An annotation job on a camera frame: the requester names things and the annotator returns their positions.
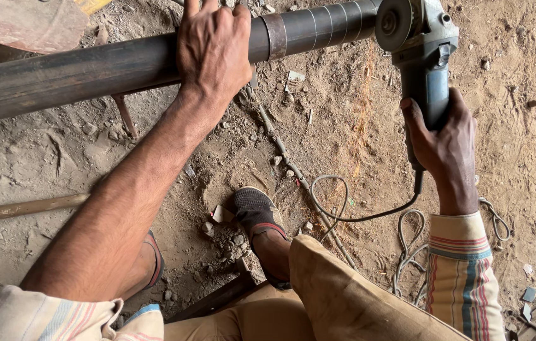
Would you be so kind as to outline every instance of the angle grinder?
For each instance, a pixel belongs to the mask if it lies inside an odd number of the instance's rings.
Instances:
[[[392,64],[400,69],[402,97],[415,99],[428,130],[442,129],[449,103],[448,61],[459,36],[451,16],[439,0],[384,0],[375,36],[382,49],[392,52]],[[405,133],[409,162],[414,170],[424,171],[406,125]]]

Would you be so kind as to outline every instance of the right hand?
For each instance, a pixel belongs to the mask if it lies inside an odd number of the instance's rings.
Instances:
[[[185,0],[178,31],[177,63],[181,90],[209,100],[217,121],[236,93],[251,80],[249,35],[251,13],[242,5],[234,11],[218,8],[218,0]]]
[[[430,172],[440,198],[440,214],[478,211],[474,180],[474,133],[477,121],[458,89],[449,89],[448,120],[440,132],[428,131],[421,109],[412,98],[400,101],[409,138],[419,163]]]

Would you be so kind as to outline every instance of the grinding disc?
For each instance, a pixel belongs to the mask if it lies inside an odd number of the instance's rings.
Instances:
[[[384,0],[379,5],[375,36],[386,51],[398,49],[407,40],[413,23],[409,0]]]

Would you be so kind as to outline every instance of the wooden handle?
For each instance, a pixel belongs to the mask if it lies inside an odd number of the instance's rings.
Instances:
[[[51,211],[54,209],[76,207],[89,198],[89,194],[75,194],[68,197],[52,198],[0,205],[0,219],[17,217],[24,214]]]

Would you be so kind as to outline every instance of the dusty floor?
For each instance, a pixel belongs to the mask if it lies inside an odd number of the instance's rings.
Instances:
[[[300,8],[324,4],[318,0],[296,3]],[[284,12],[293,2],[270,4]],[[520,323],[512,315],[519,315],[525,288],[536,288],[536,107],[527,105],[536,100],[536,0],[469,0],[444,6],[461,29],[459,50],[450,63],[450,84],[461,90],[479,122],[479,194],[494,203],[513,230],[511,239],[502,244],[503,251],[494,252],[493,267],[501,285],[506,327],[517,329]],[[107,26],[111,42],[171,32],[169,7],[181,12],[168,0],[115,0],[91,18],[81,45],[93,45],[100,22]],[[255,12],[264,10],[256,7]],[[483,59],[489,60],[490,70],[481,67]],[[365,67],[370,68],[369,76]],[[289,70],[306,75],[307,92],[295,93],[293,103],[276,89],[278,82],[286,81]],[[305,176],[340,174],[350,182],[354,204],[348,213],[360,217],[408,200],[413,174],[398,107],[400,75],[373,40],[259,63],[257,73],[258,99],[270,110]],[[127,97],[142,134],[150,130],[177,89],[172,86]],[[308,125],[310,109],[314,109],[314,119]],[[83,133],[85,123],[96,125],[97,132]],[[228,124],[229,128],[210,134],[190,158],[196,177],[182,172],[168,193],[152,227],[167,262],[165,281],[131,298],[127,314],[158,302],[167,318],[233,278],[229,262],[219,260],[226,252],[220,244],[225,246],[226,239],[239,233],[236,226],[217,224],[214,240],[200,227],[215,206],[240,186],[259,186],[273,197],[289,236],[309,220],[319,222],[309,213],[308,198],[286,176],[286,169],[270,163],[276,152],[272,143],[259,133],[257,141],[250,140],[259,126],[256,115],[241,111],[233,102]],[[109,97],[1,120],[0,204],[87,192],[134,146]],[[321,188],[325,207],[343,200],[343,191],[335,183],[323,182]],[[430,176],[424,188],[414,208],[437,212]],[[482,212],[495,246],[491,216]],[[0,288],[19,283],[71,213],[54,211],[0,221]],[[401,251],[397,221],[398,215],[391,215],[342,225],[341,239],[360,271],[383,288],[390,286]],[[407,238],[412,234],[409,226]],[[304,233],[319,236],[319,229],[316,225],[313,232]],[[325,246],[341,258],[330,240]],[[245,252],[239,247],[233,251],[236,257]],[[255,256],[247,260],[257,280],[263,280]],[[525,264],[532,265],[532,274],[525,274]],[[212,277],[207,274],[208,266],[215,270]],[[201,275],[200,283],[193,278],[195,271]],[[415,298],[421,283],[419,271],[408,267],[401,279],[405,298]],[[174,303],[163,300],[165,290],[177,294],[170,301]]]

